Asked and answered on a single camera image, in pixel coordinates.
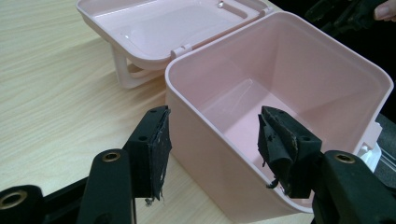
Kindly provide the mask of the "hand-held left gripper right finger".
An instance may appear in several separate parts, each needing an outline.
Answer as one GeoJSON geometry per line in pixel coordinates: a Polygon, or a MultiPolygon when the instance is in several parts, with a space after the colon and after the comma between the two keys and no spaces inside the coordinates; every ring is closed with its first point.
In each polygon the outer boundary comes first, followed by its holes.
{"type": "Polygon", "coordinates": [[[311,194],[310,169],[319,157],[322,141],[287,112],[263,106],[258,115],[258,150],[274,175],[267,185],[280,185],[286,196],[307,199],[311,194]]]}

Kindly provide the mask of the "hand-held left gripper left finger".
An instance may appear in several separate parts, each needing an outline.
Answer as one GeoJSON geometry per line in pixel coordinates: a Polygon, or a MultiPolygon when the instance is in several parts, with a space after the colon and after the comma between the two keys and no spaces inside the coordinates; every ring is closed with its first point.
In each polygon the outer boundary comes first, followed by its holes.
{"type": "Polygon", "coordinates": [[[151,108],[140,120],[123,149],[131,165],[132,194],[144,198],[147,205],[163,196],[172,143],[167,105],[151,108]]]}

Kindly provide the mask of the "pink storage box white handle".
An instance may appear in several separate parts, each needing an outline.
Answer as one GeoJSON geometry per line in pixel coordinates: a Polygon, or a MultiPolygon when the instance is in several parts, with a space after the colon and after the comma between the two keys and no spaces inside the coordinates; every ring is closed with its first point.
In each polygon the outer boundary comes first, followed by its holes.
{"type": "Polygon", "coordinates": [[[257,142],[263,106],[281,109],[374,169],[389,75],[262,0],[78,0],[113,51],[119,83],[166,81],[172,153],[232,221],[309,212],[271,188],[257,142]]]}

